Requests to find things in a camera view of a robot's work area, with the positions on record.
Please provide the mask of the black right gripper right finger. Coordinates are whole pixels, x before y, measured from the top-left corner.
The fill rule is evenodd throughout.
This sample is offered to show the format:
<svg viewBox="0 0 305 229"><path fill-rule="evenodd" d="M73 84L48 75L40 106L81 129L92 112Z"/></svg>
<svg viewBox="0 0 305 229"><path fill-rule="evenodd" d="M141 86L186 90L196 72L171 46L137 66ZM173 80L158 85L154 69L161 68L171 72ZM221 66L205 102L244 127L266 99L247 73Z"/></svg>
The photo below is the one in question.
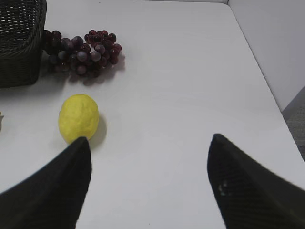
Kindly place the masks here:
<svg viewBox="0 0 305 229"><path fill-rule="evenodd" d="M228 229L303 229L305 191L214 134L207 174Z"/></svg>

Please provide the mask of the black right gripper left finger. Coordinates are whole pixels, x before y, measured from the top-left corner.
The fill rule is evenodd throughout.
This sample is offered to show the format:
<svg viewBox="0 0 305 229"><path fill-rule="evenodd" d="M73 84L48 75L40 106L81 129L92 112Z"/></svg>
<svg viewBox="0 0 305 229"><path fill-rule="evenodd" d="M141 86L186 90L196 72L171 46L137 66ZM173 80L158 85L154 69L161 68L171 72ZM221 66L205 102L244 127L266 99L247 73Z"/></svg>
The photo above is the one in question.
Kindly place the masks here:
<svg viewBox="0 0 305 229"><path fill-rule="evenodd" d="M71 143L36 173L1 193L2 229L76 228L92 176L87 138Z"/></svg>

